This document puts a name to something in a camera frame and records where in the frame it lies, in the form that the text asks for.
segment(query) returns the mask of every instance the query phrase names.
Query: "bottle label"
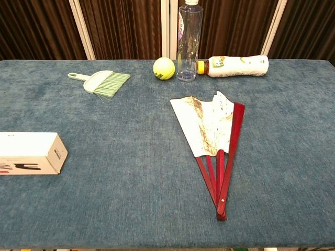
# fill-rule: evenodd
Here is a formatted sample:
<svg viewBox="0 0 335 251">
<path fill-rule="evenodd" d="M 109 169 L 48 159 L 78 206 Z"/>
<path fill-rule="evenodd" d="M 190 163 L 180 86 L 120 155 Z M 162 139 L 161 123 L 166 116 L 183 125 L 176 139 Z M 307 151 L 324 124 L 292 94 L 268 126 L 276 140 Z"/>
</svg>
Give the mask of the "bottle label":
<svg viewBox="0 0 335 251">
<path fill-rule="evenodd" d="M 225 56 L 213 56 L 212 64 L 214 68 L 224 66 Z"/>
<path fill-rule="evenodd" d="M 178 12 L 178 40 L 182 38 L 184 33 L 184 20 L 180 12 Z"/>
</svg>

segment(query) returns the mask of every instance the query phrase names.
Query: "green bristles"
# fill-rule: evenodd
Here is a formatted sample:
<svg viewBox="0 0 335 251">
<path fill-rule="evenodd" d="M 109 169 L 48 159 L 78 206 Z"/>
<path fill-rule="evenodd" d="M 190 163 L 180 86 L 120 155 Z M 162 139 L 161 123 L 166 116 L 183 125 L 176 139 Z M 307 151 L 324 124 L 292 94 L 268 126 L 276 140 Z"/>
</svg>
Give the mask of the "green bristles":
<svg viewBox="0 0 335 251">
<path fill-rule="evenodd" d="M 105 98 L 112 98 L 128 78 L 130 78 L 129 74 L 112 72 L 95 88 L 93 93 Z"/>
</svg>

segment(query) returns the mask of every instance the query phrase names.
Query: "white plastic bottle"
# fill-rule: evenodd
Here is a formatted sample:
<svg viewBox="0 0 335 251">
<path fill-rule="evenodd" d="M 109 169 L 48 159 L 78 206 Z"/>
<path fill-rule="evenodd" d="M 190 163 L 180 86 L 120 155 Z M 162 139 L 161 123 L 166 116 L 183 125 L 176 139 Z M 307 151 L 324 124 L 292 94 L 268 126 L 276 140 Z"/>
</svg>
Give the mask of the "white plastic bottle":
<svg viewBox="0 0 335 251">
<path fill-rule="evenodd" d="M 197 62 L 198 74 L 211 77 L 229 77 L 237 75 L 263 76 L 267 73 L 267 56 L 212 56 L 207 61 Z"/>
<path fill-rule="evenodd" d="M 198 0 L 185 0 L 185 4 L 178 14 L 177 77 L 189 82 L 196 77 L 203 8 Z"/>
</svg>

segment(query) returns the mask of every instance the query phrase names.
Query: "dustpan handle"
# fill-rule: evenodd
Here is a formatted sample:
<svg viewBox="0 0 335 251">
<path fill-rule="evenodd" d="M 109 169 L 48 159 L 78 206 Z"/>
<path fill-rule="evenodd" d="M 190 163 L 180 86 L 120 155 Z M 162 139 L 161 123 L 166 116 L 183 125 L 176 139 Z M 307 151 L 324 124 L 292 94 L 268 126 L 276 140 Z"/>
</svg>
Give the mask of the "dustpan handle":
<svg viewBox="0 0 335 251">
<path fill-rule="evenodd" d="M 86 81 L 86 80 L 89 80 L 89 78 L 91 76 L 87 76 L 87 75 L 83 75 L 83 74 L 79 74 L 79 73 L 70 72 L 68 74 L 68 77 L 72 78 L 72 79 L 75 79 L 75 80 Z"/>
</svg>

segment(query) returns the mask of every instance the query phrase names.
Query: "white bottle cap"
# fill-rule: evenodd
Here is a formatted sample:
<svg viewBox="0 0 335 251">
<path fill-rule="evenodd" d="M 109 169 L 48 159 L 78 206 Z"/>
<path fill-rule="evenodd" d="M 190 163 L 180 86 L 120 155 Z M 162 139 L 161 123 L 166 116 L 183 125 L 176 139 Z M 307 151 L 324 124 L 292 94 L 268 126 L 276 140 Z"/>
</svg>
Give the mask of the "white bottle cap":
<svg viewBox="0 0 335 251">
<path fill-rule="evenodd" d="M 185 0 L 185 4 L 187 5 L 197 5 L 199 0 Z"/>
</svg>

